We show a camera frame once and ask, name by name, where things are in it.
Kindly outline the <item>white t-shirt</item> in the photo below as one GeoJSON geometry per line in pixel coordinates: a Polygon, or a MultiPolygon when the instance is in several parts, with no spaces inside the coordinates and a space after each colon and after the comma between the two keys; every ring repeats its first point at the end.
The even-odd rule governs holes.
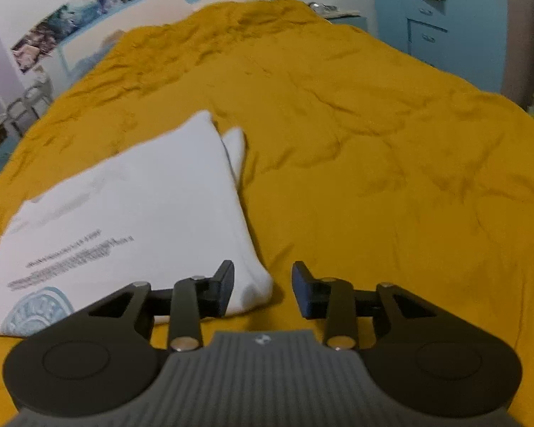
{"type": "Polygon", "coordinates": [[[237,194],[245,135],[200,111],[25,201],[0,238],[0,336],[29,336],[130,283],[235,267],[229,313],[267,303],[237,194]]]}

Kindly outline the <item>mustard yellow bed blanket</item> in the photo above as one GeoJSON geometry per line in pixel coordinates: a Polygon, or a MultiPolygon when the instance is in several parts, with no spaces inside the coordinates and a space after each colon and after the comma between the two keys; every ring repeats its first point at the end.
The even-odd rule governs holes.
{"type": "Polygon", "coordinates": [[[511,413],[534,426],[534,119],[296,0],[220,3],[123,35],[0,175],[23,201],[211,112],[247,138],[240,200],[274,280],[264,309],[203,327],[303,326],[292,264],[398,284],[510,344],[511,413]]]}

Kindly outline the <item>grey metal chair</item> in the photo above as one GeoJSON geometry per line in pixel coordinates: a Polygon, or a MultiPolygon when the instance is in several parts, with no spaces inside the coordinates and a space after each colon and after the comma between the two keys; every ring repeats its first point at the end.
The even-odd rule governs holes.
{"type": "Polygon", "coordinates": [[[39,119],[36,106],[43,103],[48,109],[54,102],[53,85],[50,79],[36,79],[24,90],[23,95],[12,101],[6,109],[6,122],[11,125],[17,135],[22,138],[25,134],[20,123],[24,116],[29,116],[31,122],[39,119]]]}

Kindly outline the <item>blue wardrobe cabinet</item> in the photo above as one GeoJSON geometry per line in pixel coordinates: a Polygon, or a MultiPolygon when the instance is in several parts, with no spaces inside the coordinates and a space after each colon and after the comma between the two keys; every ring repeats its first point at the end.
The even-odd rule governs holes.
{"type": "Polygon", "coordinates": [[[503,87],[507,0],[374,0],[381,41],[484,91],[503,87]]]}

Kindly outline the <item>blue nightstand with items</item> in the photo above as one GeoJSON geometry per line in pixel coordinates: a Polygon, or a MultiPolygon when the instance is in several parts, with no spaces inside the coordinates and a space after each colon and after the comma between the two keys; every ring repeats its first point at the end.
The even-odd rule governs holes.
{"type": "Polygon", "coordinates": [[[367,31],[367,21],[358,11],[342,10],[337,6],[310,2],[309,8],[313,12],[329,20],[333,24],[351,25],[363,31],[367,31]]]}

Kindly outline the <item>white blue headboard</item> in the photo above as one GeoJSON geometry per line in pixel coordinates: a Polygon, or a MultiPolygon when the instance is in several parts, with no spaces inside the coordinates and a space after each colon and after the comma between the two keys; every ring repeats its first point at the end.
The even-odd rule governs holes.
{"type": "Polygon", "coordinates": [[[77,31],[58,47],[59,59],[69,83],[77,80],[84,61],[102,49],[104,40],[118,31],[127,32],[141,26],[172,24],[199,9],[225,1],[252,0],[133,0],[110,10],[77,31]]]}

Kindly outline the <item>wall posters strip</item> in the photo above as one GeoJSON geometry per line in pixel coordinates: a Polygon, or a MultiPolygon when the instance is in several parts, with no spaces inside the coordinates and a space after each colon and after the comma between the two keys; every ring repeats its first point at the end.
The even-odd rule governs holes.
{"type": "Polygon", "coordinates": [[[134,0],[70,0],[45,16],[23,35],[11,52],[20,72],[26,73],[74,33],[101,16],[134,0]]]}

